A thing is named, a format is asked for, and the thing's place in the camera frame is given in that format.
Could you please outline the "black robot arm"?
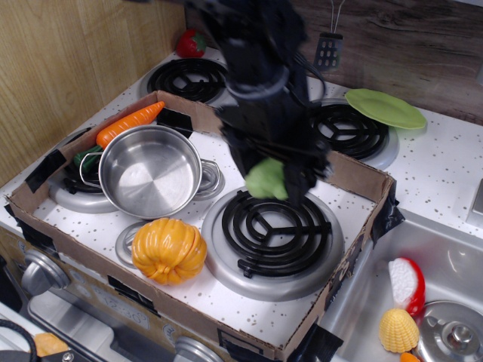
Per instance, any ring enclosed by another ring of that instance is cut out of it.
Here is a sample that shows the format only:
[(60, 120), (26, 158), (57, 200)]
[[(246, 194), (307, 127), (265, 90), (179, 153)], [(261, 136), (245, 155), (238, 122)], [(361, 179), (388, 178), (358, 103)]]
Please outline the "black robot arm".
[(330, 172), (329, 145), (312, 126), (320, 106), (310, 100), (299, 52), (306, 40), (289, 1), (187, 1), (226, 61), (234, 106), (215, 114), (233, 161), (255, 198), (298, 207)]

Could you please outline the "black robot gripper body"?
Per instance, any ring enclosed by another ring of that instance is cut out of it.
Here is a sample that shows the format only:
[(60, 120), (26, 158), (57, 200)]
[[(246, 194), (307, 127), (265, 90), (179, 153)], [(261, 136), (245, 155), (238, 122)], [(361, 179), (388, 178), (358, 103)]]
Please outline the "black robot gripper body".
[(284, 163), (303, 155), (329, 156), (330, 147), (311, 125), (321, 103), (311, 101), (306, 91), (286, 87), (271, 91), (227, 89), (236, 103), (216, 110), (222, 130), (239, 130), (261, 138), (257, 144), (260, 153)]

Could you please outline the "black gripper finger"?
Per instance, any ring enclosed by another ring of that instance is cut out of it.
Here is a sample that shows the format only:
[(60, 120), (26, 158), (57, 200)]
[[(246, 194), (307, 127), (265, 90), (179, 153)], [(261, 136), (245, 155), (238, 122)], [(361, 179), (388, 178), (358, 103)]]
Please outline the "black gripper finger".
[(257, 148), (261, 138), (239, 130), (222, 130), (222, 135), (236, 167), (245, 179), (251, 169), (266, 158)]
[(284, 184), (288, 193), (288, 201), (299, 207), (306, 194), (313, 189), (319, 180), (326, 180), (333, 174), (333, 168), (327, 155), (292, 158), (283, 167)]

